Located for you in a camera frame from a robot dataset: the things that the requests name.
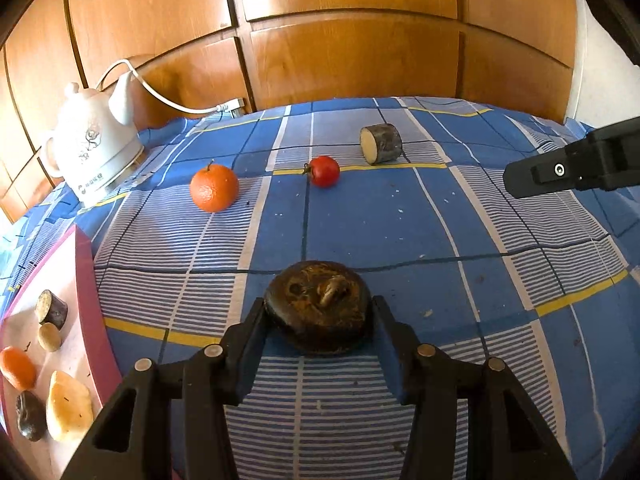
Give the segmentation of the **small red tomato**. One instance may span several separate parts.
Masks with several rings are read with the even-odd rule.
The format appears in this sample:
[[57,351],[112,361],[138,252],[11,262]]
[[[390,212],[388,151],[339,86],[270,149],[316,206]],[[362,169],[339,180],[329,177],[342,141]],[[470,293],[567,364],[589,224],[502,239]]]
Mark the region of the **small red tomato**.
[[337,184],[341,168],[335,159],[322,155],[307,162],[303,174],[306,174],[309,181],[318,188],[330,188]]

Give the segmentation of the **small orange mandarin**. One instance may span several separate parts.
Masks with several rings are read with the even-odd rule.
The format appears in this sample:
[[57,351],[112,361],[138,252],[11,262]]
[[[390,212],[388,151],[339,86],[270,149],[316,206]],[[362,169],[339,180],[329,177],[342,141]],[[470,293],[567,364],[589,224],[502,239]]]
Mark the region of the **small orange mandarin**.
[[240,184],[230,168],[210,162],[194,174],[189,191],[195,206],[212,214],[234,204],[240,194]]

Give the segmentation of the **cut log-shaped vegetable piece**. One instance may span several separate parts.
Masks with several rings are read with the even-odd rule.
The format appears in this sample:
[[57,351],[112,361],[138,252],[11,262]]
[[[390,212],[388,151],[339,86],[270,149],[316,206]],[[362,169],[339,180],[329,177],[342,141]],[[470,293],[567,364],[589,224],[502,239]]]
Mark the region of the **cut log-shaped vegetable piece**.
[[392,124],[379,124],[360,129],[360,148],[371,166],[394,162],[404,151],[401,136]]

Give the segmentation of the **large orange mandarin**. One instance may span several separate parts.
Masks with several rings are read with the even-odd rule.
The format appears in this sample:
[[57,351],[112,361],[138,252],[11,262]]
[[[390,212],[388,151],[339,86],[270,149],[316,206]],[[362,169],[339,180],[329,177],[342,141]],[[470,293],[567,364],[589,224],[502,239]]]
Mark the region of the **large orange mandarin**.
[[29,356],[20,348],[4,348],[0,353],[0,368],[4,378],[18,391],[35,387],[37,371]]

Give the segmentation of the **dark brown round fruit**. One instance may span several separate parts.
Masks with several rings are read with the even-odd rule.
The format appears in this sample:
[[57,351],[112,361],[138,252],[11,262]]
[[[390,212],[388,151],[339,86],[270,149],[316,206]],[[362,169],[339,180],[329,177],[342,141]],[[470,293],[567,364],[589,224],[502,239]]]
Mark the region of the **dark brown round fruit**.
[[372,334],[371,293],[344,264],[309,260],[289,266],[269,284],[266,310],[282,337],[306,356],[339,356]]

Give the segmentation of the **dark cut log piece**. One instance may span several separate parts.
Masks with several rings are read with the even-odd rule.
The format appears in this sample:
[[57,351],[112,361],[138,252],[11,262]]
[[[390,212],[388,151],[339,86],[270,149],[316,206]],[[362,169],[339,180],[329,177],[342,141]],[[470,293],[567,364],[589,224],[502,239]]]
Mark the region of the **dark cut log piece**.
[[35,315],[40,325],[50,323],[58,330],[62,330],[68,313],[65,301],[58,298],[49,289],[40,292],[36,302]]

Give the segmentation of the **pale yellow fruit piece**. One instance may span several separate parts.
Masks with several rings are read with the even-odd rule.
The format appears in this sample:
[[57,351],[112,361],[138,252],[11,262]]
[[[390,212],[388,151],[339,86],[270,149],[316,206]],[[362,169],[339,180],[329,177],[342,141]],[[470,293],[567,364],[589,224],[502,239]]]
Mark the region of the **pale yellow fruit piece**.
[[56,442],[81,441],[94,421],[89,389],[62,370],[55,370],[50,379],[46,419]]

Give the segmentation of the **white ceramic electric kettle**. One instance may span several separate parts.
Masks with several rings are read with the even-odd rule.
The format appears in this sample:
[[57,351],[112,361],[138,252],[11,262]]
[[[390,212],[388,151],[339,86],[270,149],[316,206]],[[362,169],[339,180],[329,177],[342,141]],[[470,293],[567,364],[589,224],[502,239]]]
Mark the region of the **white ceramic electric kettle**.
[[64,89],[49,139],[53,174],[64,179],[86,207],[103,200],[143,152],[129,95],[131,76],[120,75],[111,94],[80,88],[76,82]]

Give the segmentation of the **blue plaid tablecloth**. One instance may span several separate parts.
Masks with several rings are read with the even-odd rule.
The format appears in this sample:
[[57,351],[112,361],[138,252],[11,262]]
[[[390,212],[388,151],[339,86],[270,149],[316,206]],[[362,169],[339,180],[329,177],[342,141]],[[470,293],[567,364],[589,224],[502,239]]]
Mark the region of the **blue plaid tablecloth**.
[[[404,151],[371,166],[360,129],[394,125]],[[639,192],[512,197],[510,162],[587,126],[463,100],[370,98],[177,119],[140,134],[146,161],[85,208],[66,185],[1,233],[9,307],[71,226],[91,240],[96,289],[122,372],[179,361],[247,314],[272,278],[314,259],[356,270],[398,321],[455,359],[498,356],[577,477],[597,479],[639,427]],[[304,166],[341,168],[318,188]],[[189,185],[210,162],[240,194],[210,214]]]

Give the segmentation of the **small tan round fruit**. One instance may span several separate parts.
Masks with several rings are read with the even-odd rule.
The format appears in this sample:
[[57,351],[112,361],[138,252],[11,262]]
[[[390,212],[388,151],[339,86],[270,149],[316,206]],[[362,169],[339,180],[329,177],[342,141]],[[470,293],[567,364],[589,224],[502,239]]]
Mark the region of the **small tan round fruit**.
[[52,323],[43,323],[38,328],[38,344],[45,352],[53,353],[61,348],[62,337],[60,330]]

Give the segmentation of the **dark brown dried fruit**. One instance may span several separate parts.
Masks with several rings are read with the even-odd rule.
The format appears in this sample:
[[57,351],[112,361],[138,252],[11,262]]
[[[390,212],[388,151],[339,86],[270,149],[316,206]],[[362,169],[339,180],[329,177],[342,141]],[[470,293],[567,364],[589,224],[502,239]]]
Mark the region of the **dark brown dried fruit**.
[[31,391],[25,390],[17,396],[16,416],[17,429],[25,439],[37,442],[46,433],[46,409]]

